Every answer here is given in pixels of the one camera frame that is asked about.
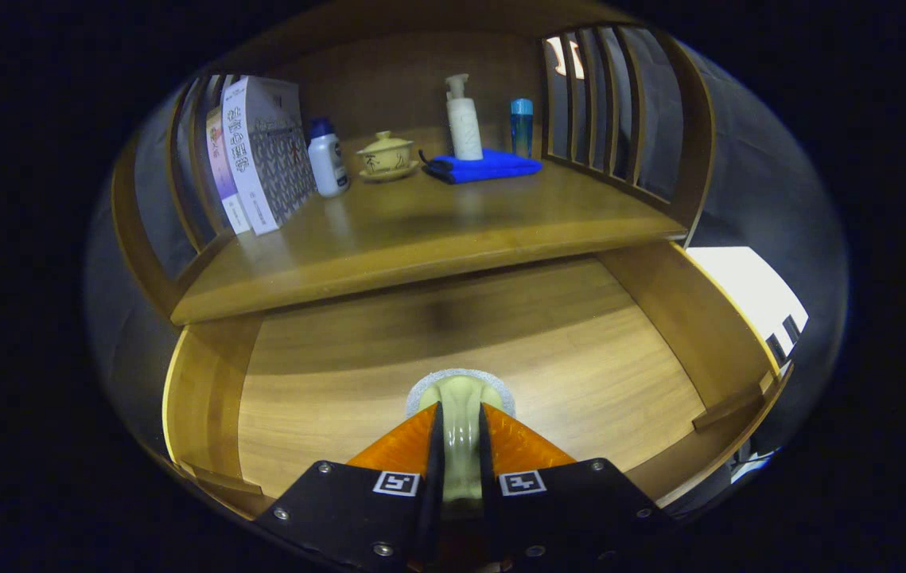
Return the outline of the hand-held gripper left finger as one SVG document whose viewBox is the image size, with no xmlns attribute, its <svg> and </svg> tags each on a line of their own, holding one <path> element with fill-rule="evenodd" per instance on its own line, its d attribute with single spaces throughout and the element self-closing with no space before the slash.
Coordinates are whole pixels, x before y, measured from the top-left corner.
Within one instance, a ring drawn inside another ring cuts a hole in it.
<svg viewBox="0 0 906 573">
<path fill-rule="evenodd" d="M 442 498 L 434 403 L 348 463 L 313 463 L 254 523 L 329 572 L 420 572 L 437 554 Z"/>
</svg>

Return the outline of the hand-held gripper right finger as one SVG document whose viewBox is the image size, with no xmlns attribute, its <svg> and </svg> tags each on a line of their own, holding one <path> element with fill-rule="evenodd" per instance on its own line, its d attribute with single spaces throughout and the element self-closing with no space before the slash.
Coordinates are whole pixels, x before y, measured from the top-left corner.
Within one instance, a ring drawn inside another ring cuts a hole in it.
<svg viewBox="0 0 906 573">
<path fill-rule="evenodd" d="M 678 527 L 605 458 L 574 459 L 488 403 L 479 431 L 483 518 L 507 572 L 640 571 Z"/>
</svg>

